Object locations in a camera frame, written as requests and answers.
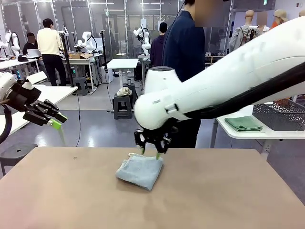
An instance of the folded green cloth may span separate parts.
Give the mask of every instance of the folded green cloth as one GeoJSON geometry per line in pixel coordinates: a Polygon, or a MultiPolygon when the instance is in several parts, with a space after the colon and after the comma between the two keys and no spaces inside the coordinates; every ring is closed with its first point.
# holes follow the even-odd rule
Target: folded green cloth
{"type": "Polygon", "coordinates": [[[240,118],[225,118],[225,122],[236,131],[261,131],[259,125],[251,116],[240,118]]]}

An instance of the gray towel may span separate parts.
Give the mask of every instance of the gray towel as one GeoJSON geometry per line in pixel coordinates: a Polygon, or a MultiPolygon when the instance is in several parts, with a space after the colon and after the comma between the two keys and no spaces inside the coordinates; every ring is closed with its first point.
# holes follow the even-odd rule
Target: gray towel
{"type": "Polygon", "coordinates": [[[163,159],[156,157],[144,157],[134,154],[129,160],[124,160],[116,172],[119,179],[134,183],[151,191],[163,165],[163,159]]]}

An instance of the black hair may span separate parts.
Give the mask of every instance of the black hair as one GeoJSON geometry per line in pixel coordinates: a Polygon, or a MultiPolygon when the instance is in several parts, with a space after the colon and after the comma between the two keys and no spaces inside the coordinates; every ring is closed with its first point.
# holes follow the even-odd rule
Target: black hair
{"type": "Polygon", "coordinates": [[[193,6],[195,4],[195,0],[185,0],[185,5],[193,6]]]}
{"type": "Polygon", "coordinates": [[[161,33],[165,33],[167,31],[167,24],[165,22],[161,22],[159,30],[161,33]]]}
{"type": "Polygon", "coordinates": [[[53,21],[50,18],[46,18],[42,21],[44,28],[51,28],[51,25],[54,25],[53,21]]]}
{"type": "Polygon", "coordinates": [[[34,33],[29,32],[29,33],[27,34],[27,37],[30,37],[30,36],[35,36],[35,35],[34,35],[34,33]]]}

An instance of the gray wire basket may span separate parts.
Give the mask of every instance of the gray wire basket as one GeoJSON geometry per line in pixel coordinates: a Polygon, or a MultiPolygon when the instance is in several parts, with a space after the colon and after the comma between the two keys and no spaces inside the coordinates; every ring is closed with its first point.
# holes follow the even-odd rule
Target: gray wire basket
{"type": "Polygon", "coordinates": [[[290,99],[254,105],[253,116],[275,131],[305,130],[305,107],[290,99]]]}

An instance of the black stool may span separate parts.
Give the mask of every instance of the black stool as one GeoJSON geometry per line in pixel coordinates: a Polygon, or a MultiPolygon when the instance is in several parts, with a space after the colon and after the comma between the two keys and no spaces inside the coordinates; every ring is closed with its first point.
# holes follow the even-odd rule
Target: black stool
{"type": "Polygon", "coordinates": [[[81,94],[83,96],[87,95],[89,91],[87,80],[85,77],[76,77],[73,78],[74,86],[77,86],[79,90],[81,90],[81,94]]]}
{"type": "Polygon", "coordinates": [[[17,165],[18,162],[37,146],[38,145],[36,144],[18,143],[0,153],[0,163],[3,175],[6,174],[5,166],[17,165]]]}
{"type": "Polygon", "coordinates": [[[130,96],[125,95],[123,97],[119,97],[117,94],[115,94],[113,99],[113,109],[114,109],[114,119],[119,119],[119,118],[131,119],[132,106],[130,103],[130,96]]]}
{"type": "Polygon", "coordinates": [[[123,83],[123,87],[128,87],[129,90],[132,91],[132,104],[135,104],[135,101],[138,99],[138,95],[135,90],[134,83],[132,83],[131,85],[128,85],[127,83],[123,83]]]}

